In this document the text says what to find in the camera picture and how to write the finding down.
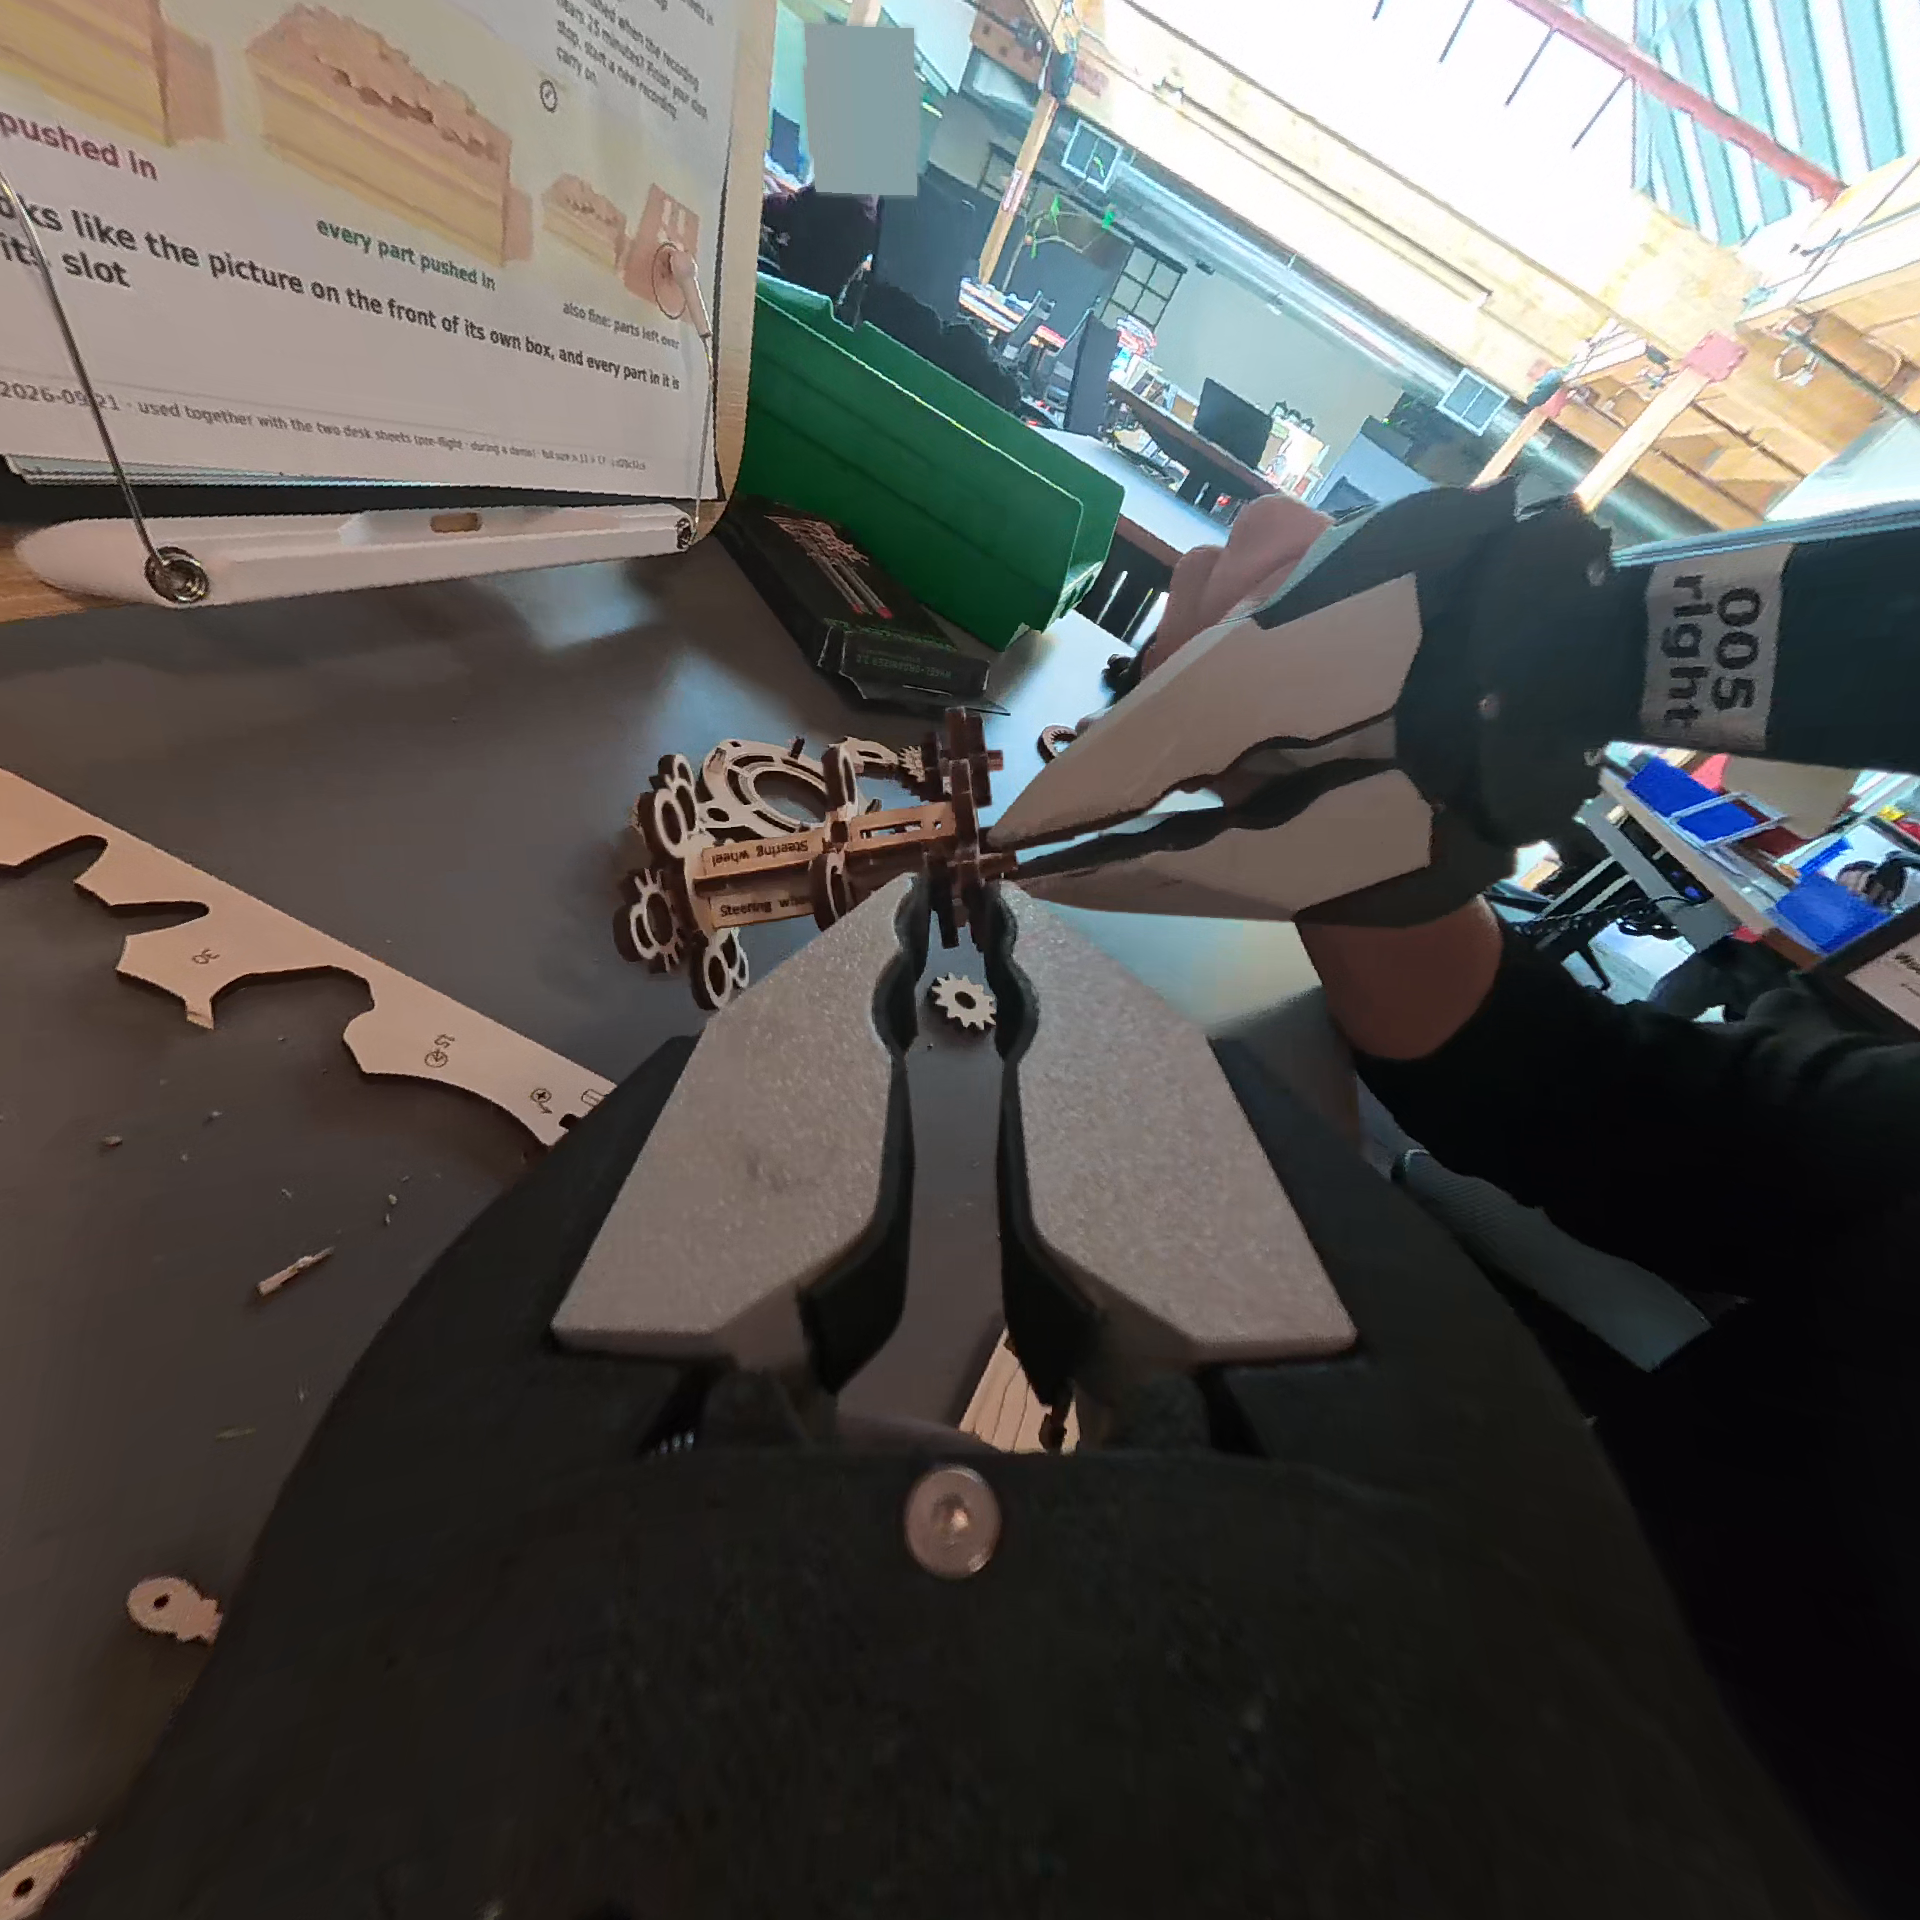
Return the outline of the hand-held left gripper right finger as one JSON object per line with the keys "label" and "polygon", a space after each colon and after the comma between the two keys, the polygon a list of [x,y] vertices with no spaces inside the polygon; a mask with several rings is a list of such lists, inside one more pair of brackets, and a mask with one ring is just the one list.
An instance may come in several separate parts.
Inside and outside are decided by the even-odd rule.
{"label": "hand-held left gripper right finger", "polygon": [[1359,1341],[1209,1036],[1016,885],[992,899],[999,1248],[1045,1407]]}

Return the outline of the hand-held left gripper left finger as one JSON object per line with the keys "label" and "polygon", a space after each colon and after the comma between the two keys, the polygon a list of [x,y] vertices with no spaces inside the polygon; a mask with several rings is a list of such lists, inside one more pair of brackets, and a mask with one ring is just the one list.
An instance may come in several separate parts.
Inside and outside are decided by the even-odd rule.
{"label": "hand-held left gripper left finger", "polygon": [[835,1395],[904,1305],[923,885],[884,882],[719,1013],[551,1337]]}

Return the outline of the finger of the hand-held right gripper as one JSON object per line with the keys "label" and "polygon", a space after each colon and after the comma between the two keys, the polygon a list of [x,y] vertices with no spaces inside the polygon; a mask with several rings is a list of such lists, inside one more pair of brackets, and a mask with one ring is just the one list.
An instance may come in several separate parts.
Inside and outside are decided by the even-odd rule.
{"label": "finger of the hand-held right gripper", "polygon": [[1296,920],[1435,862],[1435,802],[1387,762],[1222,773],[1095,790],[1067,758],[1009,802],[1026,895],[1134,919]]}
{"label": "finger of the hand-held right gripper", "polygon": [[1401,750],[1425,649],[1415,517],[1322,537],[1097,716],[985,833],[992,849],[1425,849]]}

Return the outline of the wooden gear model assembly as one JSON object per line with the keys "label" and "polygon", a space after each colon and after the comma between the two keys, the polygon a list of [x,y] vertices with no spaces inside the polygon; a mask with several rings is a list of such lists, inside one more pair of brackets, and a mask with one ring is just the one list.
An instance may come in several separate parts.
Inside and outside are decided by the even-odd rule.
{"label": "wooden gear model assembly", "polygon": [[995,773],[1002,754],[974,710],[946,710],[919,749],[840,737],[806,754],[730,737],[704,765],[667,754],[634,802],[614,943],[719,1013],[753,983],[742,931],[825,931],[894,879],[923,885],[943,947],[977,939],[989,889],[1016,870],[985,846]]}

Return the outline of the person's right forearm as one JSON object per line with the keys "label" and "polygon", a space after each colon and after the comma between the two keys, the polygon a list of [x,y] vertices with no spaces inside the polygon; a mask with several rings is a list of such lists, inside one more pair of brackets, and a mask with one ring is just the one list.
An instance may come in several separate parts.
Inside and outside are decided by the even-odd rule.
{"label": "person's right forearm", "polygon": [[1684,1022],[1496,951],[1435,1043],[1337,1015],[1415,1144],[1666,1283],[1918,1314],[1914,1037],[1846,1025],[1809,987]]}

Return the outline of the person's right hand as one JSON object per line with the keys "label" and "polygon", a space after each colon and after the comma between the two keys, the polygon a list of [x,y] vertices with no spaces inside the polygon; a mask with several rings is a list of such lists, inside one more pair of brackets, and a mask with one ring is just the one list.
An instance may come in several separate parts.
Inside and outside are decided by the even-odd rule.
{"label": "person's right hand", "polygon": [[[1174,569],[1140,676],[1174,663],[1197,633],[1278,594],[1322,530],[1325,518],[1288,494],[1240,505],[1222,547],[1192,547]],[[1450,1046],[1501,963],[1501,927],[1485,899],[1422,925],[1308,920],[1301,939],[1337,1033],[1382,1062],[1422,1062]]]}

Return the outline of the blue storage bin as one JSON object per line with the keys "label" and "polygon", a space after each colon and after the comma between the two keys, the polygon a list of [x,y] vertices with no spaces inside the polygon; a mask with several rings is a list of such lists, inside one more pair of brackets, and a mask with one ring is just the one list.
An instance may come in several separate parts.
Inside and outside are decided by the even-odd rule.
{"label": "blue storage bin", "polygon": [[1829,956],[1894,920],[1907,870],[1892,871],[1873,892],[1868,882],[1904,852],[1886,833],[1836,833],[1779,862],[1784,892],[1768,919],[1801,947]]}
{"label": "blue storage bin", "polygon": [[1627,781],[1627,795],[1700,846],[1721,846],[1765,828],[1751,802],[1705,787],[1693,771],[1666,758],[1647,762]]}

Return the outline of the wooden cutout sheet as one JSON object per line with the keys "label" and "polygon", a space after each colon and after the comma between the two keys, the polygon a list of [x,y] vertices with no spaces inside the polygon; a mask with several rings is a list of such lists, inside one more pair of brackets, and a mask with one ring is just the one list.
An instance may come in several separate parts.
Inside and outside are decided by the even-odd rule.
{"label": "wooden cutout sheet", "polygon": [[1064,1414],[1048,1407],[1024,1370],[1009,1331],[999,1331],[959,1418],[959,1433],[995,1453],[1070,1453],[1077,1411],[1070,1404]]}

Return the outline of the green plastic bin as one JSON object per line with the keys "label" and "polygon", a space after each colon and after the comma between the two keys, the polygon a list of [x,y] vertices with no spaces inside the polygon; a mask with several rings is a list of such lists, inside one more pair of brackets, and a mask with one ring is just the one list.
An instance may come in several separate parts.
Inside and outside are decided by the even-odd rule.
{"label": "green plastic bin", "polygon": [[759,274],[734,496],[835,524],[992,649],[1097,584],[1124,486],[825,293]]}

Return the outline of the black cardboard box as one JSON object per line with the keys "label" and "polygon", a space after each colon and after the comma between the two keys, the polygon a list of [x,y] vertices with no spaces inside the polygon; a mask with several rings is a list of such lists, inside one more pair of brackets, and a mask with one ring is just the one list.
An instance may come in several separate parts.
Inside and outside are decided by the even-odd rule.
{"label": "black cardboard box", "polygon": [[803,509],[745,496],[717,540],[802,648],[806,666],[869,710],[1002,716],[989,663],[852,537]]}

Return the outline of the white label card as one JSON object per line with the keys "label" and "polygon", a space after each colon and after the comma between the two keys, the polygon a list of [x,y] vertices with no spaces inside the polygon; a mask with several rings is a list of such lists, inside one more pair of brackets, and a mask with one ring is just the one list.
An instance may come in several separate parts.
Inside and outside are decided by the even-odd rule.
{"label": "white label card", "polygon": [[1918,1036],[1918,909],[1902,910],[1849,947],[1839,980],[1874,1018]]}

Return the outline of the person's dark clothing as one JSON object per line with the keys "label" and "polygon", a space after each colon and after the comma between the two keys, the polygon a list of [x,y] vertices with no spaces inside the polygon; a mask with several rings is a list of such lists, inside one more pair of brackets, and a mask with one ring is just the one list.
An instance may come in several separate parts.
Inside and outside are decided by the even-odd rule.
{"label": "person's dark clothing", "polygon": [[1396,1186],[1555,1364],[1740,1732],[1868,1916],[1918,1916],[1918,1210],[1849,1170],[1688,1187],[1624,1260],[1425,1150]]}

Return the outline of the white sheet stand base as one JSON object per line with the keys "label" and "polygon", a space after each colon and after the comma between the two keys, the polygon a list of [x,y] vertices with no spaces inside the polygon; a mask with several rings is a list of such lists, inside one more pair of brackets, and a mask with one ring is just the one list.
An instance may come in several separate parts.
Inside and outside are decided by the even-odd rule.
{"label": "white sheet stand base", "polygon": [[[157,541],[193,551],[209,574],[209,600],[188,611],[685,551],[679,504],[417,505],[146,524]],[[28,532],[17,551],[35,580],[64,594],[169,607],[140,574],[143,547],[129,518],[54,524]]]}

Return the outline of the instruction sheet on stand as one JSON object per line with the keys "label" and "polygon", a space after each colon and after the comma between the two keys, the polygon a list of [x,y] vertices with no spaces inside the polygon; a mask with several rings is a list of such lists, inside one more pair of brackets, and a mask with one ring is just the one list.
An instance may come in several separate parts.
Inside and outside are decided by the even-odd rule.
{"label": "instruction sheet on stand", "polygon": [[4,4],[4,458],[691,496],[770,4]]}

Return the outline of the long wooden leftover frame strip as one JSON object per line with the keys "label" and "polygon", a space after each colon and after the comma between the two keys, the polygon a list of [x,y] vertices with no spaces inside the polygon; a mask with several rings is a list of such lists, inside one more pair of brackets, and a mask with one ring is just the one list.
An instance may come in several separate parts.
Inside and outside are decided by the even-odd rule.
{"label": "long wooden leftover frame strip", "polygon": [[230,989],[332,972],[361,980],[369,996],[342,1027],[365,1076],[460,1091],[544,1145],[610,1093],[607,1076],[6,771],[4,870],[74,846],[94,846],[74,885],[103,909],[183,910],[181,925],[129,934],[118,972],[174,996],[199,1027],[214,1027]]}

